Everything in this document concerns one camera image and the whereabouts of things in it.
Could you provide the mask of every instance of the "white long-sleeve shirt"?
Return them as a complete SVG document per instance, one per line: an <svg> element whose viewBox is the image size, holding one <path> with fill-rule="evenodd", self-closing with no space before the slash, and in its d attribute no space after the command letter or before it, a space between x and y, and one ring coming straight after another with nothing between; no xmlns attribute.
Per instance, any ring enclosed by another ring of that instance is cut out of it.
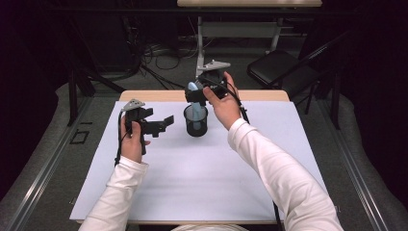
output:
<svg viewBox="0 0 408 231"><path fill-rule="evenodd" d="M262 136L242 118L228 132L228 142L258 173L268 193L285 214L286 230L343 230L333 202L295 158ZM124 230L132 196L147 164L124 157L80 230ZM175 230L244 230L238 225L182 225Z"/></svg>

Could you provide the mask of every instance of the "hand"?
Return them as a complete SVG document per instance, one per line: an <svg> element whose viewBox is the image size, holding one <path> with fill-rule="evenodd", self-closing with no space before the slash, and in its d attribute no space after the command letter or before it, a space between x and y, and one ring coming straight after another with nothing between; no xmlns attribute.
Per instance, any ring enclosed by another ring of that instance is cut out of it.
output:
<svg viewBox="0 0 408 231"><path fill-rule="evenodd" d="M224 76L227 79L228 89L238 96L238 90L234 85L231 75L224 72ZM232 124L241 117L240 108L235 98L228 93L228 95L222 99L219 99L208 87L203 89L203 93L208 101L213 105L214 113L216 114L218 120L227 130L229 130Z"/></svg>
<svg viewBox="0 0 408 231"><path fill-rule="evenodd" d="M121 155L129 160L137 163L141 163L141 143L140 143L140 125L132 121L132 134L128 134L125 128L125 117L120 121L121 137L123 138Z"/></svg>

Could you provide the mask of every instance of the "person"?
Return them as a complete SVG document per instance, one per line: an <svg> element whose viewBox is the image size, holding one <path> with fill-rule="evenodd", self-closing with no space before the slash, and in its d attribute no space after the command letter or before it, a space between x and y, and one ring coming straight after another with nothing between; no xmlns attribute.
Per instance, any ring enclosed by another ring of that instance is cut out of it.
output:
<svg viewBox="0 0 408 231"><path fill-rule="evenodd" d="M238 93L225 72L228 88ZM228 130L228 143L258 173L268 193L285 214L286 230L343 230L332 200L316 179L295 158L264 137L242 117L236 100L227 94L219 99L209 88L203 90L217 119ZM80 230L125 230L132 196L147 172L141 161L140 126L132 123L133 134L123 139L120 163L106 190L87 215ZM181 225L174 230L245 230L238 225Z"/></svg>

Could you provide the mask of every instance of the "dark background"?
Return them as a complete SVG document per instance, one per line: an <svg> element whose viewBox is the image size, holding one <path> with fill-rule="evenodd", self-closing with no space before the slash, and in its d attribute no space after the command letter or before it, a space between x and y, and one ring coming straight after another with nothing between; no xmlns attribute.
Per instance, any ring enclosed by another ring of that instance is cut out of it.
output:
<svg viewBox="0 0 408 231"><path fill-rule="evenodd" d="M115 1L68 0L55 5L115 7ZM140 7L175 7L176 1L139 1ZM355 106L365 151L390 191L408 207L408 9L396 0L323 1L324 9L358 10L358 19L317 18L300 56L353 29L342 94ZM67 82L71 64L37 1L0 3L0 198L8 191L47 128L58 104L55 90ZM144 35L177 47L184 33L175 17L141 19ZM54 16L73 54L97 71L137 68L119 16Z"/></svg>

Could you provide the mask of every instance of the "black chair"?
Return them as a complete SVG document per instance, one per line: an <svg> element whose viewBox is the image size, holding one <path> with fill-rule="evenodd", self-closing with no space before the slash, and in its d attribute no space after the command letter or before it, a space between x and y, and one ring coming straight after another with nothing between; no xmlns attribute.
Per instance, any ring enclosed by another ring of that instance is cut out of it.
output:
<svg viewBox="0 0 408 231"><path fill-rule="evenodd" d="M332 62L332 64L317 71L311 67L312 61L331 48L338 46L348 35L349 32L341 34L301 60L286 51L274 50L249 64L246 72L251 78L260 83L264 89L284 90L291 100L294 96L310 87L309 94L296 103L297 106L308 99L305 110L305 114L308 114L315 86L319 80L324 76L328 76L329 73L335 74L336 71L341 69L341 64Z"/></svg>

